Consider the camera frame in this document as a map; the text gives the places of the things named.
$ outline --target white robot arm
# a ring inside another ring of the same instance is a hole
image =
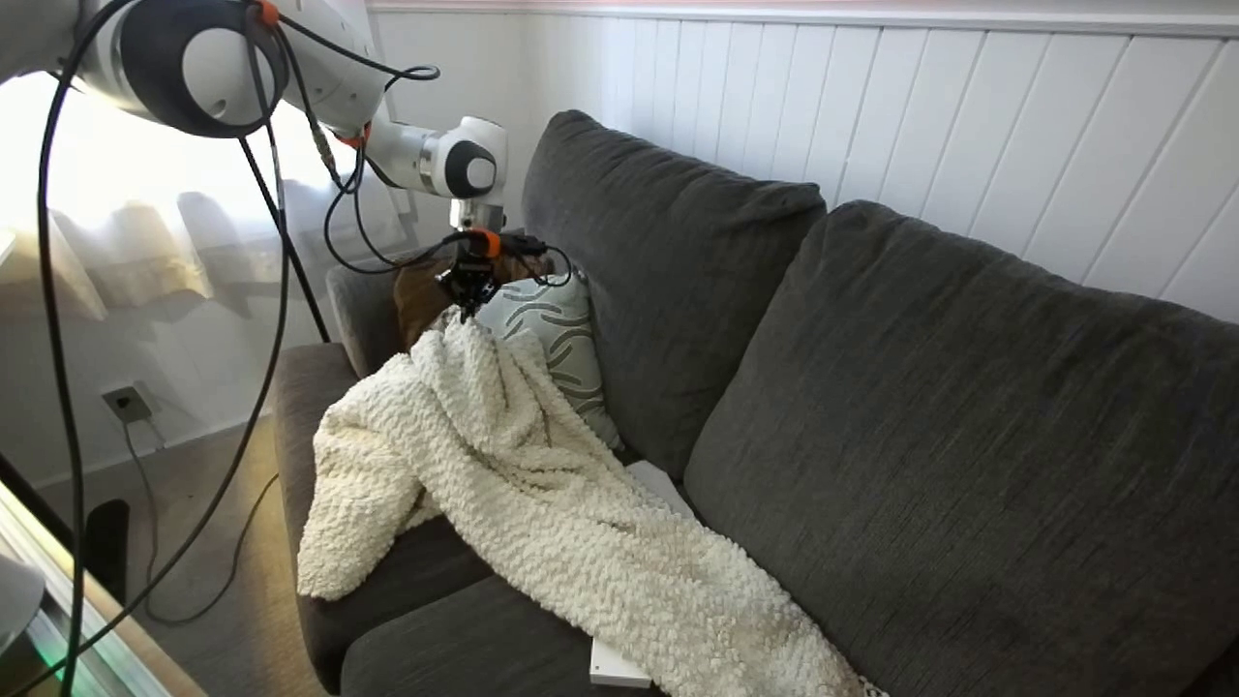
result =
[[[5,0],[0,82],[53,68],[99,6],[105,0]],[[503,130],[472,116],[450,130],[392,125],[378,110],[385,73],[373,68],[376,49],[347,6],[127,0],[99,28],[80,82],[191,134],[255,130],[277,101],[290,101],[362,147],[392,185],[453,197],[453,228],[503,228]]]

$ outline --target cable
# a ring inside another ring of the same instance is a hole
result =
[[[385,78],[395,78],[395,82],[438,82],[438,78],[442,78],[438,64],[405,64],[405,68],[395,68],[395,64],[382,64],[382,60],[376,60],[376,58],[362,58],[362,55],[355,55],[355,49],[347,49],[347,47],[340,47],[340,42],[311,29],[311,28],[300,28],[300,21],[290,18],[290,16],[277,16],[277,21],[286,21],[286,28],[299,29],[299,36],[304,36],[311,42],[316,42],[316,47],[324,47],[324,49],[336,49],[336,55],[344,55],[347,60],[360,60],[360,64],[366,64],[366,68],[376,68],[376,73],[385,73]]]
[[[229,477],[224,483],[215,486],[215,494],[209,500],[209,505],[201,512],[201,518],[194,522],[194,531],[184,535],[184,542],[171,554],[171,560],[154,573],[154,579],[134,593],[96,635],[80,638],[80,584],[83,584],[83,567],[80,567],[80,531],[83,531],[83,477],[80,477],[80,441],[77,441],[77,420],[74,420],[74,407],[69,407],[69,370],[64,370],[64,342],[63,342],[63,325],[56,325],[56,300],[53,300],[53,273],[51,273],[51,205],[45,205],[45,194],[51,194],[51,147],[53,147],[53,130],[56,130],[56,116],[64,108],[64,95],[69,95],[69,82],[74,73],[80,68],[80,58],[89,49],[89,42],[96,38],[96,29],[130,0],[113,0],[94,21],[89,29],[80,36],[80,42],[74,47],[64,68],[63,68],[63,82],[51,95],[51,110],[45,110],[45,130],[42,130],[42,152],[37,152],[37,280],[42,280],[42,305],[45,305],[45,325],[51,325],[51,358],[53,358],[53,379],[56,379],[56,407],[63,407],[63,420],[64,420],[64,441],[69,441],[69,468],[74,468],[74,606],[69,606],[69,645],[64,645],[64,658],[63,660],[51,660],[42,667],[42,675],[34,675],[29,680],[16,686],[16,697],[19,693],[29,693],[37,680],[53,677],[56,671],[63,675],[63,693],[74,689],[74,667],[77,667],[77,653],[96,645],[113,625],[120,625],[161,579],[165,573],[184,557],[184,551],[201,538],[206,522],[215,513],[238,462],[242,462],[242,449],[255,434],[255,420],[264,413],[264,403],[268,403],[268,392],[269,392],[269,379],[273,379],[273,358],[277,358],[277,347],[281,347],[281,334],[286,334],[286,287],[290,287],[290,236],[286,236],[286,212],[281,212],[281,189],[269,197],[264,174],[250,166],[260,189],[264,189],[264,202],[269,205],[269,221],[281,236],[281,261],[277,261],[277,321],[273,321],[273,342],[269,342],[269,357],[268,357],[268,374],[264,374],[264,388],[255,393],[255,407],[242,420],[242,434],[238,434],[238,446],[233,451],[233,464],[229,464]],[[273,158],[273,174],[277,174],[277,144],[273,144],[273,127],[268,121],[268,139],[269,139],[269,158]]]
[[[311,83],[304,83],[299,49],[286,42],[286,36],[281,36],[277,28],[273,28],[269,36],[273,36],[273,42],[281,47],[286,64],[290,64],[290,73],[295,73],[295,83],[299,83],[299,92],[300,92],[300,110],[304,110],[311,139],[313,139],[313,147],[316,147],[316,158],[321,158],[324,174],[333,178],[333,185],[344,189],[347,178],[340,178],[336,154],[333,154],[333,147],[324,144],[324,134],[316,130],[316,110],[313,110],[313,101],[311,101]]]
[[[69,369],[64,369],[64,336],[63,336],[63,314],[56,314],[56,292],[53,292],[53,261],[51,261],[51,147],[53,130],[69,95],[69,83],[80,68],[83,49],[99,36],[99,28],[122,11],[130,0],[113,0],[99,6],[99,16],[89,18],[80,29],[69,60],[63,64],[63,78],[53,83],[51,108],[45,108],[45,127],[42,127],[42,152],[37,152],[37,287],[42,287],[42,309],[45,309],[45,336],[51,336],[51,362],[53,362],[53,392],[56,392],[56,410],[64,425],[64,446],[69,446],[69,481],[74,481],[74,601],[69,601],[69,638],[64,638],[64,658],[56,660],[63,675],[63,693],[74,693],[77,680],[77,653],[80,645],[80,596],[83,596],[83,468],[80,468],[80,436],[77,436],[77,416],[74,416],[74,388],[69,388]]]
[[[152,471],[147,471],[140,449],[130,446],[130,425],[127,425],[127,420],[122,420],[122,449],[127,449],[130,468],[134,468],[140,481],[143,481],[143,500],[147,500],[147,512],[152,512],[152,554],[147,554],[147,584],[152,584],[154,560],[157,560],[157,502],[154,502]],[[209,614],[209,613],[229,596],[229,589],[237,584],[237,573],[238,573],[238,551],[242,551],[247,531],[250,531],[250,522],[260,518],[260,505],[264,505],[268,491],[273,486],[273,481],[277,481],[277,471],[268,477],[268,483],[260,486],[255,502],[250,502],[247,513],[242,513],[242,526],[238,526],[238,535],[237,535],[237,542],[233,542],[233,564],[229,564],[224,584],[219,584],[197,613],[191,613],[191,614],[161,614],[161,613],[154,613],[154,593],[152,593],[152,596],[143,601],[143,606],[147,606],[147,614],[152,614],[154,624],[161,624],[161,625],[197,624],[201,614]]]

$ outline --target wall outlet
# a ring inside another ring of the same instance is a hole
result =
[[[120,420],[147,420],[152,407],[134,382],[99,393]]]

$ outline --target backrest cushion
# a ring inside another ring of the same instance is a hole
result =
[[[815,185],[753,180],[557,110],[526,174],[526,228],[588,273],[618,436],[673,477],[722,393]]]
[[[685,494],[893,693],[1181,693],[1239,635],[1239,329],[842,205]]]

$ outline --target cream knit blanket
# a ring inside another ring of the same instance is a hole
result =
[[[313,451],[300,596],[351,593],[442,505],[503,579],[666,693],[866,693],[734,542],[624,471],[533,347],[503,347],[477,321],[442,317],[360,379],[324,410]]]

